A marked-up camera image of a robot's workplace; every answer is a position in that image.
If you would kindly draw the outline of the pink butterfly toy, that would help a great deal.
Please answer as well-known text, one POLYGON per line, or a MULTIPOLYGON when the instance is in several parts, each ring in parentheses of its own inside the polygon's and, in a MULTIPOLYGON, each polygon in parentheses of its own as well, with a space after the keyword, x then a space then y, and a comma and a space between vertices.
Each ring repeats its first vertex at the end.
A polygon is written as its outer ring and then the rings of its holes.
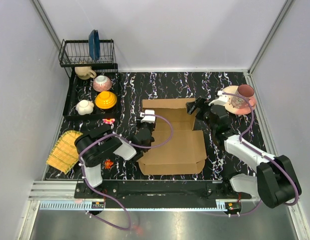
POLYGON ((114 122, 115 122, 114 118, 104 118, 103 119, 104 124, 112 125, 114 122))

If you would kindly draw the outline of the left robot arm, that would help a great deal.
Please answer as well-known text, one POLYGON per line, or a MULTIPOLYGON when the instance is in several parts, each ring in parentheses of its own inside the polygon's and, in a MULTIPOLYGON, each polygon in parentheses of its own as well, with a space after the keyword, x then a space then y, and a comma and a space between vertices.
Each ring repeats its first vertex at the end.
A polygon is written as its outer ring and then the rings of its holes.
POLYGON ((77 153, 81 155, 80 163, 84 168, 84 175, 88 181, 85 192, 92 198, 102 194, 102 164, 113 156, 136 162, 143 157, 154 142, 152 132, 156 126, 156 118, 150 120, 137 119, 137 131, 127 141, 113 136, 109 125, 105 124, 92 133, 84 133, 75 141, 77 153))

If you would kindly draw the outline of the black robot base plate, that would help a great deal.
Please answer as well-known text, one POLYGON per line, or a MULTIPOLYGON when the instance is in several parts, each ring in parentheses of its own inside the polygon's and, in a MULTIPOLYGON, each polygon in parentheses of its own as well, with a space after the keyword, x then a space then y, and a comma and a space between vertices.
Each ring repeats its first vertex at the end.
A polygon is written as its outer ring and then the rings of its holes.
POLYGON ((211 180, 106 180, 95 190, 77 182, 74 198, 92 201, 93 211, 212 211, 225 210, 226 202, 252 201, 247 193, 226 190, 211 180))

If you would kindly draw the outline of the brown cardboard box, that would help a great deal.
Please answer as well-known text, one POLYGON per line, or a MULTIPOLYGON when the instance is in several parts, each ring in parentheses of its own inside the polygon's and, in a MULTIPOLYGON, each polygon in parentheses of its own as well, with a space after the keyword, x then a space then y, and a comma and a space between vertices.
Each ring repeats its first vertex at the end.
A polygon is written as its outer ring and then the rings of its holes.
POLYGON ((143 110, 153 110, 173 128, 169 142, 151 148, 138 160, 144 175, 187 175, 200 173, 207 158, 202 130, 194 130, 196 113, 188 114, 186 104, 195 98, 144 99, 143 110))

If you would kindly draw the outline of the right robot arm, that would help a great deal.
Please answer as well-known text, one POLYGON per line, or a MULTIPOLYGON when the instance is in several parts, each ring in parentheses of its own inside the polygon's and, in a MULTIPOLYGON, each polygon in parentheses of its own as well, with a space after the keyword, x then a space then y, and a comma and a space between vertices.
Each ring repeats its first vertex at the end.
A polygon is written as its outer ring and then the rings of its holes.
POLYGON ((295 205, 302 190, 290 159, 264 152, 236 134, 226 112, 227 102, 227 97, 221 96, 211 102, 199 97, 186 103, 188 114, 196 112, 196 118, 209 126, 214 144, 255 172, 255 176, 238 173, 227 179, 222 185, 223 195, 233 198, 239 193, 247 193, 260 198, 271 209, 281 204, 295 205))

